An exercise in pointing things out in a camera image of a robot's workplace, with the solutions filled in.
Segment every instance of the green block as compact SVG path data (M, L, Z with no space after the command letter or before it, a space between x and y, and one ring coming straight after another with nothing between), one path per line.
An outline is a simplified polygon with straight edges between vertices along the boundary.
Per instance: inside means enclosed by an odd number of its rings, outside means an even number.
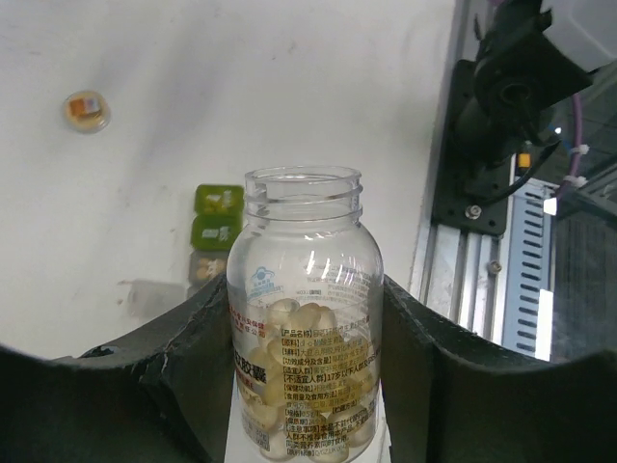
M244 188L238 185L200 185L195 192L195 212L206 215L242 214Z
M228 251L241 231L241 216L201 214L193 221L191 245L198 251Z

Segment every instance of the black mounting plate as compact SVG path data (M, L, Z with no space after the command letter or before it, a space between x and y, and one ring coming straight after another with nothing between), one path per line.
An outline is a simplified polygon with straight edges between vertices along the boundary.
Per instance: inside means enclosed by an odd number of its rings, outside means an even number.
M450 137L454 130L454 123L473 96L474 68L474 62L461 60L456 64L452 73L443 131L443 152L433 201L433 221L467 232L501 236L506 229L507 201L482 206L482 213L475 220L466 216L466 209L474 205L473 199L463 192L469 175L469 159L454 149ZM509 185L510 164L505 163L496 169L485 171L482 176L489 188L500 191Z

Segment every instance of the metal bolt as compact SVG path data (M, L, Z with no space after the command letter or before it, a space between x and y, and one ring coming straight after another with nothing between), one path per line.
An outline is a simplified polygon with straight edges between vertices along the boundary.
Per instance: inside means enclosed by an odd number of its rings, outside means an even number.
M489 268L489 273L492 273L493 275L496 275L501 270L503 270L503 267L501 266L501 264L497 262L496 260L491 260L489 262L488 268Z
M470 205L465 209L465 216L470 220L476 220L482 215L482 207L479 205Z

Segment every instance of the bottle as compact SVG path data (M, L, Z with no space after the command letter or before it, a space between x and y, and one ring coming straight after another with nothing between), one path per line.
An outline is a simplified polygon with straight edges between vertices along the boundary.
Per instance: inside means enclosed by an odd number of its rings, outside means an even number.
M360 178L246 174L229 311L241 420L263 461L344 463L375 435L384 270L360 223Z

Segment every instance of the gray slotted panel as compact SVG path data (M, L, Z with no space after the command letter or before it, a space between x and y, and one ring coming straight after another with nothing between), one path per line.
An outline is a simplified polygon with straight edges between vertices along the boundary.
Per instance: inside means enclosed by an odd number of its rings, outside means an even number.
M547 186L531 181L514 196L503 346L536 353L540 292L550 289L550 219L544 213Z

